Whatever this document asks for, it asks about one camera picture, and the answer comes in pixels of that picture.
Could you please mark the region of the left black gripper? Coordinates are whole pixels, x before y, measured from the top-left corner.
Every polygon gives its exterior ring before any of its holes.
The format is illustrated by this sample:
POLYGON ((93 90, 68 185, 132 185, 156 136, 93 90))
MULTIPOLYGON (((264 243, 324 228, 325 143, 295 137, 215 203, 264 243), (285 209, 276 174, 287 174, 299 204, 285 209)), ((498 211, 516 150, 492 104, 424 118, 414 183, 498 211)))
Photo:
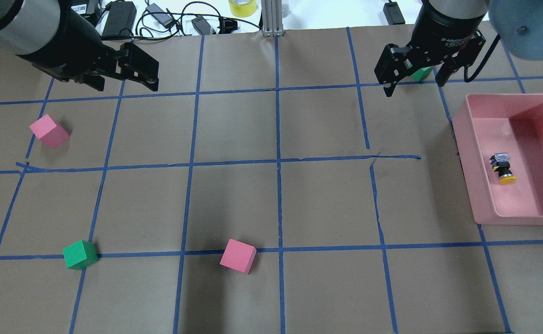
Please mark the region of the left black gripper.
POLYGON ((60 82, 73 81, 104 91, 105 77, 131 80, 148 90, 159 89, 159 62, 138 45, 105 45, 100 38, 75 38, 51 53, 44 72, 60 82))

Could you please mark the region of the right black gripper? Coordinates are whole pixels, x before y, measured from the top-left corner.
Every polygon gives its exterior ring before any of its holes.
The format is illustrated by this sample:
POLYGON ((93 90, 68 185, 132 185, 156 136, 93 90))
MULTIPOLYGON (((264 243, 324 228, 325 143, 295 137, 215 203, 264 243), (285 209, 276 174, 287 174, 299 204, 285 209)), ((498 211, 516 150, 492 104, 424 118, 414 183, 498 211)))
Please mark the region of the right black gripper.
POLYGON ((374 68, 386 97, 392 97, 403 78, 427 66, 441 65, 435 77, 439 87, 462 67, 465 82, 475 79, 484 65, 471 76, 467 70, 485 44, 478 29, 485 15, 486 9, 421 9, 411 40, 405 47, 387 44, 374 68))

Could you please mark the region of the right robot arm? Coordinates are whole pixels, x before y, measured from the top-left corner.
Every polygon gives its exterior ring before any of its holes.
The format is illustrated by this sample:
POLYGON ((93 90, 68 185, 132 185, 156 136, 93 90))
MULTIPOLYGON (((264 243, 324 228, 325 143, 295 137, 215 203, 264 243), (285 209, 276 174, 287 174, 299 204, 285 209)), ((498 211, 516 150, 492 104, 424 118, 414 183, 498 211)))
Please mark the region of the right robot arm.
POLYGON ((463 69, 471 82, 499 42, 515 57, 543 61, 543 0, 424 0, 411 40, 387 44, 374 74, 390 97, 418 70, 439 66, 439 87, 463 69))

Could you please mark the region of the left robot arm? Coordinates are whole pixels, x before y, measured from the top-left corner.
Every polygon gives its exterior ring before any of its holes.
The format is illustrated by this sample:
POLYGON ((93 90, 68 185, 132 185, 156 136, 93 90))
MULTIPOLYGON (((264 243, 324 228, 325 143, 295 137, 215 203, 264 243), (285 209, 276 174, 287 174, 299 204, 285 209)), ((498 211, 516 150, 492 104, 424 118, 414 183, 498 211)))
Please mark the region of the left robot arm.
POLYGON ((69 0, 0 0, 0 47, 59 82, 104 90, 105 78, 159 88, 159 62, 131 42, 114 49, 69 0))

